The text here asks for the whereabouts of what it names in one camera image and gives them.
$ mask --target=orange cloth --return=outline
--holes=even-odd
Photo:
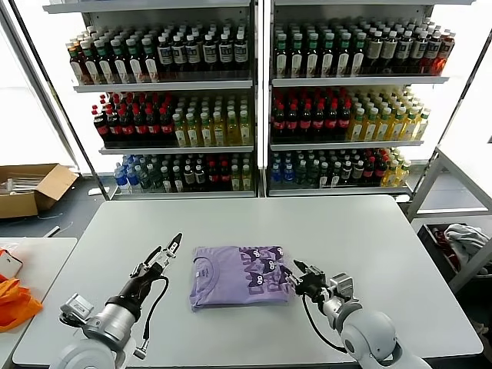
[[[41,309],[41,302],[31,296],[28,288],[20,286],[19,279],[0,283],[0,332],[17,327]]]

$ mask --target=floor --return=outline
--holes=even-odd
[[[420,173],[411,174],[409,183],[413,186]],[[112,184],[112,178],[104,178],[105,185]],[[49,211],[38,217],[21,218],[18,220],[0,220],[0,237],[42,237],[53,227],[59,226],[60,231],[55,237],[80,238],[87,228],[88,223],[102,204],[104,198],[101,195],[88,196],[88,190],[97,187],[91,179],[79,178],[63,198]],[[443,173],[423,204],[423,208],[472,208],[479,207],[480,203],[470,194],[464,186],[451,175]],[[463,221],[463,218],[435,218],[430,222],[448,223]],[[492,234],[492,216],[468,217],[469,225],[481,227],[486,234]],[[412,222],[412,227],[418,231],[423,220]],[[489,307],[475,304],[473,301],[460,301],[463,309],[469,317],[475,321],[487,323]],[[492,364],[483,355],[462,358],[437,358],[429,360],[434,369],[481,369],[491,368]],[[344,365],[343,368],[357,367]]]

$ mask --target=shelf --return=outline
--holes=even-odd
[[[292,5],[471,5],[475,0],[274,0],[277,6]]]
[[[227,90],[234,88],[251,88],[252,80],[228,81],[190,81],[159,83],[118,83],[114,85],[74,86],[78,93],[84,92],[118,92],[118,91],[192,91],[192,90]]]
[[[254,146],[215,146],[210,148],[101,148],[103,155],[159,155],[159,154],[222,154],[225,152],[253,152]]]
[[[337,195],[359,195],[359,194],[408,194],[411,195],[412,191],[409,187],[353,187],[353,188],[292,188],[281,190],[270,190],[269,196],[337,196]]]
[[[179,200],[186,198],[254,198],[254,191],[175,192],[171,194],[115,194],[113,200]]]
[[[449,77],[420,75],[375,76],[375,77],[332,77],[332,78],[275,78],[274,87],[318,87],[318,86],[370,86],[370,85],[413,85],[441,84]]]
[[[49,14],[124,12],[155,9],[237,8],[249,6],[249,0],[92,0],[68,4],[44,5]]]
[[[324,142],[310,144],[270,144],[270,148],[272,151],[338,150],[341,148],[392,148],[400,146],[420,146],[423,143],[423,141]]]

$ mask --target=white table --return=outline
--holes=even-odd
[[[17,274],[21,286],[31,289],[32,296],[43,301],[63,264],[77,243],[76,238],[0,238],[0,248],[10,249],[24,266]],[[29,326],[29,321],[0,333],[0,367],[10,367],[15,346]]]
[[[168,294],[151,322],[145,361],[131,367],[239,367],[352,361],[313,332],[300,298],[285,306],[191,311],[192,253],[197,246],[280,245],[292,258],[327,274],[346,271],[369,309],[394,321],[421,357],[478,354],[482,345],[443,278],[394,200],[385,195],[326,198],[245,198],[112,201],[94,216],[17,347],[18,365],[47,366],[80,330],[58,322],[59,306],[74,292],[99,311],[134,266],[158,244],[183,232],[168,269]],[[133,335],[140,341],[153,287]],[[325,335],[340,344],[311,306]],[[49,339],[44,339],[49,332]]]
[[[417,194],[407,210],[407,219],[443,218],[492,214],[492,175],[490,168],[484,166],[484,158],[492,158],[492,145],[482,144],[473,147],[450,145],[444,142],[436,148],[437,157],[426,173]],[[447,169],[484,208],[421,210],[422,203],[432,189],[434,182],[443,169]],[[450,289],[458,292],[492,258],[492,240],[449,282]]]

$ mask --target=wire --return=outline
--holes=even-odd
[[[306,310],[307,319],[309,319],[309,322],[311,323],[311,326],[313,327],[313,329],[316,332],[316,334],[318,335],[318,337],[325,344],[327,344],[328,346],[330,346],[331,348],[333,348],[333,349],[335,349],[337,351],[340,351],[340,352],[343,352],[344,354],[346,354],[347,353],[347,350],[345,350],[345,347],[335,346],[323,334],[321,334],[321,332],[317,329],[316,324],[314,323],[313,318],[311,316],[311,313],[309,312],[308,305],[306,304],[306,295],[305,294],[302,295],[302,304],[304,305],[304,309]]]
[[[157,306],[157,304],[159,303],[159,301],[164,297],[166,291],[168,290],[168,287],[169,287],[169,278],[167,278],[166,276],[164,277],[161,277],[159,279],[164,279],[166,281],[166,285],[164,286],[164,289],[162,290],[161,294],[159,295],[159,297],[154,301],[152,307],[151,307],[151,310],[148,312],[148,316],[147,316],[147,320],[145,322],[145,329],[144,329],[144,341],[148,340],[149,336],[150,336],[150,325],[151,325],[151,316],[152,316],[152,313],[154,313],[154,310],[155,310],[155,307]]]

